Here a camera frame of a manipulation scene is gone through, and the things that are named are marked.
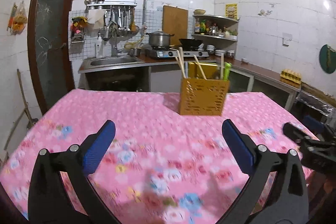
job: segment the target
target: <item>wooden utensil holder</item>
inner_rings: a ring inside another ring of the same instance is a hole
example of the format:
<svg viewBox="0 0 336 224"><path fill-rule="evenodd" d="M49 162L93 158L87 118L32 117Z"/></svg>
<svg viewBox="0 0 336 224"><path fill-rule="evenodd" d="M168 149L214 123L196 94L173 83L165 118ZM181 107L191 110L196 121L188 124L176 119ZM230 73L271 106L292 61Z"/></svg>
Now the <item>wooden utensil holder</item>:
<svg viewBox="0 0 336 224"><path fill-rule="evenodd" d="M179 114L221 115L229 86L229 81L183 78Z"/></svg>

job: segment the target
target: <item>round cutting board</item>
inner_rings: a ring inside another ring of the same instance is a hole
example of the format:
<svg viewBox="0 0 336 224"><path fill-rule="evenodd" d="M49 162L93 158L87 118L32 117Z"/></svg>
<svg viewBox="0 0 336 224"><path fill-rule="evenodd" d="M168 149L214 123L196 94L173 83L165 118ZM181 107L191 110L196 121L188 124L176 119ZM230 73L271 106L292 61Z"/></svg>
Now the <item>round cutting board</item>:
<svg viewBox="0 0 336 224"><path fill-rule="evenodd" d="M327 44L320 50L320 65L328 74L336 70L336 51Z"/></svg>

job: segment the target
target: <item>pink tablecloth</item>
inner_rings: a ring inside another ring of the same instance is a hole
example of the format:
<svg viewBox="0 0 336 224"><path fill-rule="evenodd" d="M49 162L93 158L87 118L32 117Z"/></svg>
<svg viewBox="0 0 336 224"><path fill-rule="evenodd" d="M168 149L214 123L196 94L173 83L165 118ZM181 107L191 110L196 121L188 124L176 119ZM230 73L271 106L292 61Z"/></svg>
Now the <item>pink tablecloth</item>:
<svg viewBox="0 0 336 224"><path fill-rule="evenodd" d="M90 175L110 210L123 224L214 224L247 180L221 134L230 118L256 144L271 151L297 149L282 135L285 122L311 134L289 112L262 93L228 94L221 117L180 116L179 94L73 90L29 131L0 174L8 195L27 215L30 177L40 149L66 150L96 133L107 119L115 140L97 171ZM305 175L310 170L304 168ZM74 207L84 212L62 174ZM271 175L260 198L271 186Z"/></svg>

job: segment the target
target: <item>pot lid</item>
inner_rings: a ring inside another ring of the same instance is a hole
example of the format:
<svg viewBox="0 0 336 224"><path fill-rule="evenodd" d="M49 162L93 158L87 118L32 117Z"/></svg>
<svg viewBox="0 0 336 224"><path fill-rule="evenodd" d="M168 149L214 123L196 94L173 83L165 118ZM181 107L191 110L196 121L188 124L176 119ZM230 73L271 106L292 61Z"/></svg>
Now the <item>pot lid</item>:
<svg viewBox="0 0 336 224"><path fill-rule="evenodd" d="M158 30L158 31L152 32L151 34L153 34L153 35L166 35L166 36L171 37L171 34L165 33L163 30Z"/></svg>

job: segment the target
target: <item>white bottle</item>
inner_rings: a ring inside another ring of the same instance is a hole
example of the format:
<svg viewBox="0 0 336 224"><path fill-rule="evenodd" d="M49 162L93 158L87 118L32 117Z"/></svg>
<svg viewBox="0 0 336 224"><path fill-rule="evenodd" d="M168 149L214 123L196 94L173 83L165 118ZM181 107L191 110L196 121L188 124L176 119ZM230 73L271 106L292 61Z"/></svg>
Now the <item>white bottle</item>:
<svg viewBox="0 0 336 224"><path fill-rule="evenodd" d="M96 58L102 58L104 56L104 41L101 36L98 36L98 42L96 43Z"/></svg>

